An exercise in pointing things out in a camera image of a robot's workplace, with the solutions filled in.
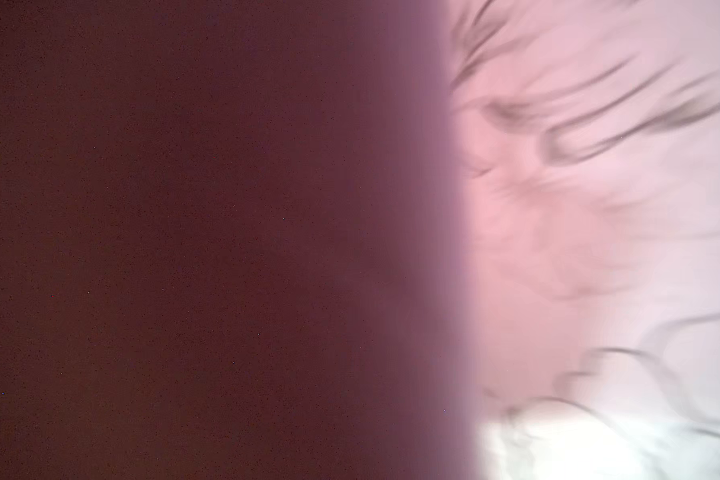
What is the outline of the purple pink wrapping paper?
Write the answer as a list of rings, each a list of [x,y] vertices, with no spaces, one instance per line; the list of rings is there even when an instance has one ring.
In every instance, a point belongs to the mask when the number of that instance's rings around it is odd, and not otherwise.
[[[474,479],[436,1],[0,1],[0,479]]]

